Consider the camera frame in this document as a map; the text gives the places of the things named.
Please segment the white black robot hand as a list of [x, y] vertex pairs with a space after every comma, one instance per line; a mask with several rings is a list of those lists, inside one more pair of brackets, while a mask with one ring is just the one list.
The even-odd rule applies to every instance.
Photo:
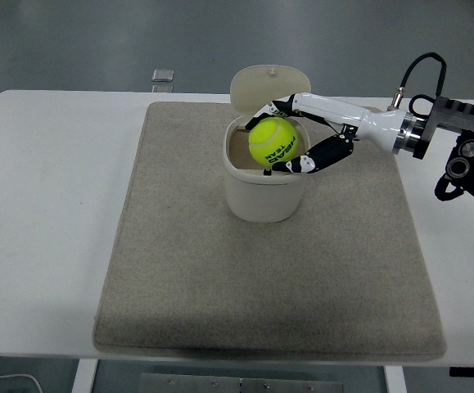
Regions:
[[261, 162], [266, 169], [289, 174], [312, 174], [349, 156], [355, 140], [368, 139], [383, 151], [392, 152], [406, 112], [374, 112], [367, 108], [312, 93], [295, 93], [263, 106], [245, 125], [251, 131], [268, 118], [305, 117], [330, 127], [341, 126], [339, 133], [311, 147], [301, 156], [287, 159], [282, 153], [268, 154]]

